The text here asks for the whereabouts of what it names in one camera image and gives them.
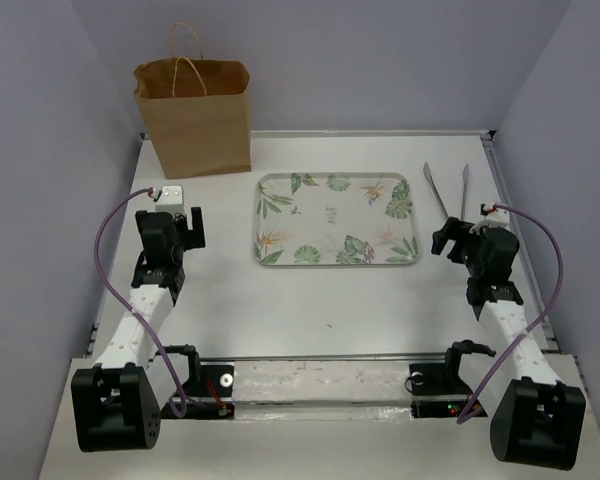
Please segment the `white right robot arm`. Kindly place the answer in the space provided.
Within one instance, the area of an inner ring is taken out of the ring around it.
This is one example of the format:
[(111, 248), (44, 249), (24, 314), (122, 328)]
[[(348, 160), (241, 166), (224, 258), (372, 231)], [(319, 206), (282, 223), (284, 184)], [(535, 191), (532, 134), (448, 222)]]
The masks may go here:
[(510, 278), (520, 243), (508, 220), (506, 211), (494, 208), (476, 224), (450, 217), (432, 235), (432, 254), (451, 243), (448, 259), (467, 269), (467, 302), (488, 338), (486, 344), (453, 343), (440, 379), (453, 392), (469, 387), (458, 420), (486, 413), (497, 460), (569, 471), (576, 463), (586, 400), (553, 370), (532, 335), (534, 325)]

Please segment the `metal tongs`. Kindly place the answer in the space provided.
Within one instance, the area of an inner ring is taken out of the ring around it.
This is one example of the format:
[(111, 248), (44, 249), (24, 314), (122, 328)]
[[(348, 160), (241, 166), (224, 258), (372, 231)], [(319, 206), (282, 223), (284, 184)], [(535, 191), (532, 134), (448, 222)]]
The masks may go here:
[[(442, 197), (437, 189), (435, 184), (432, 171), (428, 162), (425, 162), (423, 165), (423, 174), (424, 178), (429, 185), (433, 197), (439, 207), (440, 213), (444, 219), (449, 218), (449, 213), (446, 209), (446, 206), (442, 200)], [(470, 167), (466, 164), (462, 171), (462, 190), (461, 190), (461, 207), (460, 207), (460, 219), (466, 219), (466, 205), (467, 205), (467, 197), (468, 197), (468, 188), (469, 188), (469, 178), (470, 178)]]

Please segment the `brown paper bag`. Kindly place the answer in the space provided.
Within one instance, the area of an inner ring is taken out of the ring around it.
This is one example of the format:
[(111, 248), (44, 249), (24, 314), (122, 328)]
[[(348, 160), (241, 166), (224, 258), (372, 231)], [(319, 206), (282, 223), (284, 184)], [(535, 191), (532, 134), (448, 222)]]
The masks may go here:
[(250, 75), (239, 61), (178, 55), (138, 66), (134, 98), (168, 179), (249, 172)]

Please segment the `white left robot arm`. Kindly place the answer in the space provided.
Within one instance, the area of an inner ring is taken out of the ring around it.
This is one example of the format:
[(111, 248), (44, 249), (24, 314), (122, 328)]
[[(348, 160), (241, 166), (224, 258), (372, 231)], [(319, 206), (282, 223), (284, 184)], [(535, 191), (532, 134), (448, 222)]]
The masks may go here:
[(142, 250), (129, 296), (121, 301), (124, 314), (93, 366), (77, 370), (71, 380), (83, 452), (153, 448), (164, 405), (201, 383), (196, 349), (165, 347), (158, 332), (183, 287), (185, 252), (206, 245), (202, 211), (139, 211), (135, 220)]

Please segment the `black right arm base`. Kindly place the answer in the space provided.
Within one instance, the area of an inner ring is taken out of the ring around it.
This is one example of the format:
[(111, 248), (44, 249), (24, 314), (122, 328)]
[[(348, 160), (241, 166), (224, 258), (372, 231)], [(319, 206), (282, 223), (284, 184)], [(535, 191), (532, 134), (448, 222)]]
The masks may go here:
[(415, 419), (456, 418), (466, 406), (472, 391), (459, 376), (464, 355), (494, 357), (490, 347), (471, 340), (454, 342), (442, 362), (416, 362), (409, 365), (404, 387), (412, 396), (411, 413)]

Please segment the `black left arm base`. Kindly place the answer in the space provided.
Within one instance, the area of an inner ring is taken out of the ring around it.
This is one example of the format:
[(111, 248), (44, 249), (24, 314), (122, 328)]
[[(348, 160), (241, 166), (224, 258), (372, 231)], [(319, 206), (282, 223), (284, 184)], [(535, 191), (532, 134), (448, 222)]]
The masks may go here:
[(235, 365), (202, 361), (192, 345), (169, 346), (166, 353), (174, 361), (187, 358), (187, 374), (179, 375), (187, 397), (186, 420), (232, 420), (235, 404), (233, 387)]

